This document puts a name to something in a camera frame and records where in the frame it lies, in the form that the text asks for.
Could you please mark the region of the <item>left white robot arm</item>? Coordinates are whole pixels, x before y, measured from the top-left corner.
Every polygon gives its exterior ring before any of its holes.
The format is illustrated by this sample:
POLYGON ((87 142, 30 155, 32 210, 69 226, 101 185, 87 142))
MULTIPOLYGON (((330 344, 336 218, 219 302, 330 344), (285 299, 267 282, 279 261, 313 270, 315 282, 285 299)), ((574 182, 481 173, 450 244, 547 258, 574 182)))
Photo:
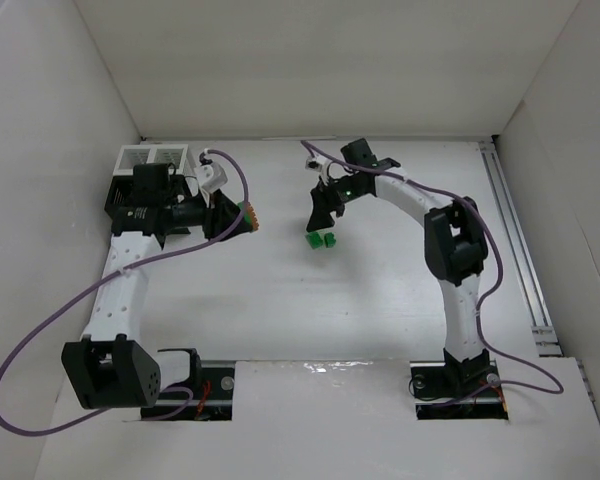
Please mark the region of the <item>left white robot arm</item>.
POLYGON ((64 345, 61 361, 81 406, 88 410, 149 408, 169 387, 195 390, 201 360, 193 348, 150 353, 141 345, 148 261, 170 235, 199 227, 207 240, 250 233, 240 205, 221 191, 224 169, 210 160, 192 175, 171 164, 143 164, 112 181, 105 210, 111 242, 91 317, 81 338, 64 345))

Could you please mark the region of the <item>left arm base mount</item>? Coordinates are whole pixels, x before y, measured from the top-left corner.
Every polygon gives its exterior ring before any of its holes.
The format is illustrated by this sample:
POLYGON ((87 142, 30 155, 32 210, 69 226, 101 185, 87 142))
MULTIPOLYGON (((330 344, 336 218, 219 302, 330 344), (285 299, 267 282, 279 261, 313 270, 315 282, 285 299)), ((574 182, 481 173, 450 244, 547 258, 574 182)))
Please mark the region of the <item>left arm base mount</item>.
POLYGON ((140 418, 155 422, 230 421, 235 373, 235 362, 203 361, 198 380, 168 387, 153 407, 140 410, 140 418))

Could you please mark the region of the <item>green two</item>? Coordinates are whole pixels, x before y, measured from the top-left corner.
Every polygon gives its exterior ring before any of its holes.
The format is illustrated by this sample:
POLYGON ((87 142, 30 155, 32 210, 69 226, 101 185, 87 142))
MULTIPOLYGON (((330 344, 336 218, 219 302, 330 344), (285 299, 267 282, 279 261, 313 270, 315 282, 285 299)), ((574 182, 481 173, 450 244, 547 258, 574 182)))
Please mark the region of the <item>green two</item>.
POLYGON ((319 232, 307 233, 305 239, 312 250, 320 249, 324 246, 323 238, 319 232))

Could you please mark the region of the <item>green and orange lego stack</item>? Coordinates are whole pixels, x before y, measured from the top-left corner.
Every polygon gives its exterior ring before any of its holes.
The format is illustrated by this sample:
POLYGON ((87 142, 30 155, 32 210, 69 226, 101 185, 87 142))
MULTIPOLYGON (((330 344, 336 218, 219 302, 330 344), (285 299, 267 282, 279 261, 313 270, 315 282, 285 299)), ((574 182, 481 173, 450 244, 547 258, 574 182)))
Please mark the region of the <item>green and orange lego stack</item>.
POLYGON ((244 220, 250 226, 251 232, 256 232, 259 229, 259 221, 254 207, 250 202, 245 201, 240 202, 238 206, 244 212, 244 220))

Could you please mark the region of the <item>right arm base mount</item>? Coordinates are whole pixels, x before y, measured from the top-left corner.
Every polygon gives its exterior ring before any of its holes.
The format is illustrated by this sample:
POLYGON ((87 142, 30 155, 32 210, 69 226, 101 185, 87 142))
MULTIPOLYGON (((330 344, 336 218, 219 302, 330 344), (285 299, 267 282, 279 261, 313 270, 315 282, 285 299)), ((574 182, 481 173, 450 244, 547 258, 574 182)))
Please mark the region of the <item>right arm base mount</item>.
POLYGON ((500 387, 490 385, 498 377, 494 361, 468 380, 458 380, 442 361, 412 362, 408 389, 415 402, 418 420, 508 420, 500 387))

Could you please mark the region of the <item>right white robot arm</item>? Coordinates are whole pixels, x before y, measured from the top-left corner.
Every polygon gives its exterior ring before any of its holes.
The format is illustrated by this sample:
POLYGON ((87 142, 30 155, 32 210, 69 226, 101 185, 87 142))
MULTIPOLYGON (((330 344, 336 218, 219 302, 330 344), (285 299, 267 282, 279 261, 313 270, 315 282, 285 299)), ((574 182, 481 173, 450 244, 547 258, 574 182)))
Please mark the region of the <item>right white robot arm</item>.
POLYGON ((438 280, 443 297, 446 340, 440 364, 414 362, 411 388, 425 402, 462 397, 493 373, 490 356, 476 327, 480 276, 488 257, 484 231, 472 211, 475 202, 464 197, 443 204, 408 183, 401 164, 378 158, 364 139, 358 139, 335 158, 308 141, 305 167, 318 175, 311 190, 312 212, 306 231, 312 242, 334 243, 329 229, 348 203, 372 195, 414 219, 424 231, 424 258, 438 280))

